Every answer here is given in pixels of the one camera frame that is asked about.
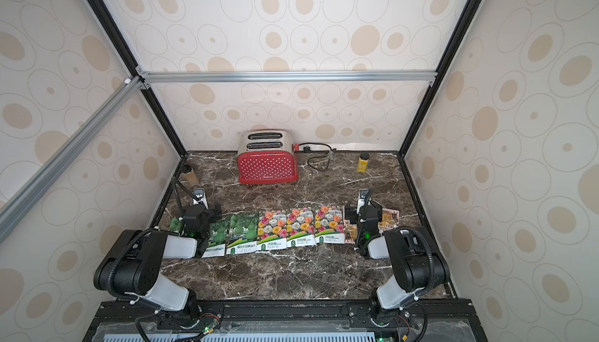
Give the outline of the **pink striped seed packet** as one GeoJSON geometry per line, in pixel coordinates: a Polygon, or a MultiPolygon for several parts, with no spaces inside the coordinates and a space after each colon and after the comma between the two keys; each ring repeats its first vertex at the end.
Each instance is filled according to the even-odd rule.
{"type": "Polygon", "coordinates": [[[383,234],[385,231],[396,229],[399,226],[399,211],[394,209],[382,210],[382,221],[377,224],[378,231],[383,234]]]}

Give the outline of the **green gourd packet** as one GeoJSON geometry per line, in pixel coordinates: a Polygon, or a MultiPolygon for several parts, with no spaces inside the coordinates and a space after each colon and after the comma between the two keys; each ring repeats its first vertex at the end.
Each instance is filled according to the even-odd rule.
{"type": "Polygon", "coordinates": [[[258,216],[255,213],[233,214],[229,220],[226,255],[235,256],[257,251],[258,216]]]}
{"type": "Polygon", "coordinates": [[[174,234],[181,235],[184,229],[184,222],[180,218],[172,218],[168,229],[174,234]]]}
{"type": "Polygon", "coordinates": [[[229,221],[218,220],[210,226],[210,237],[207,248],[202,256],[203,259],[223,257],[226,254],[226,243],[229,233],[229,221]]]}

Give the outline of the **flower seed packet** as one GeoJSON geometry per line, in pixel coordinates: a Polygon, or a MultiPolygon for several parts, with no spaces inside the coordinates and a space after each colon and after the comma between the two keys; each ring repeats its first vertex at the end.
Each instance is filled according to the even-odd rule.
{"type": "Polygon", "coordinates": [[[345,243],[343,208],[321,206],[315,216],[315,239],[318,244],[343,245],[345,243]]]}
{"type": "Polygon", "coordinates": [[[293,209],[287,217],[287,248],[299,248],[316,245],[315,216],[312,209],[304,207],[293,209]]]}
{"type": "Polygon", "coordinates": [[[288,215],[282,210],[268,211],[258,221],[257,251],[287,249],[288,215]]]}

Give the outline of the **flower seed packet back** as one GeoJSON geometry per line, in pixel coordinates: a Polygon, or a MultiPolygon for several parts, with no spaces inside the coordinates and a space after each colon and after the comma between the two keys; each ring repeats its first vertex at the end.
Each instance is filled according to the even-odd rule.
{"type": "Polygon", "coordinates": [[[293,209],[287,217],[287,248],[299,248],[316,245],[315,216],[312,209],[304,207],[293,209]]]}

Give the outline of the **orange striped seed packet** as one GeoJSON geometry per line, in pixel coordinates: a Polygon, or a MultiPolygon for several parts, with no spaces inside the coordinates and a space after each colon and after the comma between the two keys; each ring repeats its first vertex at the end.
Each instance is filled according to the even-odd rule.
{"type": "Polygon", "coordinates": [[[346,205],[343,211],[345,243],[354,245],[357,238],[357,222],[359,215],[355,206],[346,205]]]}

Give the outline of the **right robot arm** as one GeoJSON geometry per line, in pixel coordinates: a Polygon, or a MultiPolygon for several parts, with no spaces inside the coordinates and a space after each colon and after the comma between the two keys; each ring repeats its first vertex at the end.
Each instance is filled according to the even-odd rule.
{"type": "Polygon", "coordinates": [[[370,259],[388,259],[392,276],[371,296],[371,314],[403,310],[450,279],[449,265],[424,227],[397,227],[381,233],[383,207],[368,192],[356,207],[346,206],[357,226],[355,247],[370,259]]]}

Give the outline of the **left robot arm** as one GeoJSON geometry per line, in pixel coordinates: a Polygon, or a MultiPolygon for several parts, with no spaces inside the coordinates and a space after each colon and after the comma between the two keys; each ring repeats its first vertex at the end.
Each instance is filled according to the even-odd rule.
{"type": "Polygon", "coordinates": [[[197,318],[201,309],[195,292],[166,278],[161,265],[165,259],[201,258],[209,245],[211,224],[221,217],[219,204],[209,209],[199,202],[183,211],[181,235],[157,228],[123,231],[95,271],[95,288],[132,305],[143,301],[160,311],[197,318]]]}

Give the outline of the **brown spice bottle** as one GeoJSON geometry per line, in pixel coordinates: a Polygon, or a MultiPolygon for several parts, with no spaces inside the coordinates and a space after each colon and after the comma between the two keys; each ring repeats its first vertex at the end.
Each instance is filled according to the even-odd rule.
{"type": "Polygon", "coordinates": [[[182,166],[181,175],[191,188],[200,186],[199,178],[190,164],[184,164],[182,166]]]}

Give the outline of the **yellow turmeric powder bottle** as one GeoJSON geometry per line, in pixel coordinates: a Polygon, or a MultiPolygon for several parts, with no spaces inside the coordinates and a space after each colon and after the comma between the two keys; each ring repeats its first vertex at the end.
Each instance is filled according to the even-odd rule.
{"type": "Polygon", "coordinates": [[[366,173],[366,171],[368,169],[369,161],[370,161],[369,153],[360,153],[358,163],[357,163],[357,172],[366,173]]]}

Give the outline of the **red polka dot toaster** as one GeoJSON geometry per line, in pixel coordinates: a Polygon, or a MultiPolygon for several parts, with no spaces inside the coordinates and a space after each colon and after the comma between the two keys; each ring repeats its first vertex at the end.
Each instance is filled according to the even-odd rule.
{"type": "Polygon", "coordinates": [[[296,145],[284,130],[248,131],[237,154],[240,183],[282,184],[299,178],[296,145]]]}

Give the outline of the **black base frame front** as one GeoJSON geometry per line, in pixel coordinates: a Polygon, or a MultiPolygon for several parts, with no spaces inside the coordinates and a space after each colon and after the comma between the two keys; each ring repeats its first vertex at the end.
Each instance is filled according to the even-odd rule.
{"type": "Polygon", "coordinates": [[[108,301],[85,341],[485,341],[471,301],[424,299],[408,309],[367,300],[202,301],[200,317],[108,301]]]}

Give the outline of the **diagonal aluminium rail left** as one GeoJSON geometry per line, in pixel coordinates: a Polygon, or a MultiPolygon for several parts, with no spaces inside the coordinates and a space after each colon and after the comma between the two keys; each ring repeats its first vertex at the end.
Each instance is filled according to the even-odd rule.
{"type": "Polygon", "coordinates": [[[140,90],[139,76],[129,78],[90,118],[68,138],[65,144],[40,170],[9,200],[1,210],[1,240],[4,241],[39,199],[85,150],[94,137],[110,121],[129,96],[140,90]]]}

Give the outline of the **horizontal aluminium rail back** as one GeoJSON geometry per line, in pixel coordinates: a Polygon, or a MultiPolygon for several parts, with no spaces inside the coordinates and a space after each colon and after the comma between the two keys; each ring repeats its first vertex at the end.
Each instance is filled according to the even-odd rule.
{"type": "Polygon", "coordinates": [[[337,82],[433,82],[438,73],[432,70],[383,71],[204,71],[157,72],[138,71],[144,85],[247,85],[286,83],[337,83],[337,82]]]}

